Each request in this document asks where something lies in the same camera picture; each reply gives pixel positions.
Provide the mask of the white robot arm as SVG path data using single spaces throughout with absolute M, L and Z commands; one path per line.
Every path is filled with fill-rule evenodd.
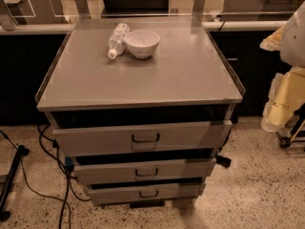
M 269 52 L 279 51 L 280 59 L 291 66 L 287 73 L 275 75 L 263 111 L 260 126 L 273 133 L 284 128 L 305 103 L 305 2 L 259 47 Z

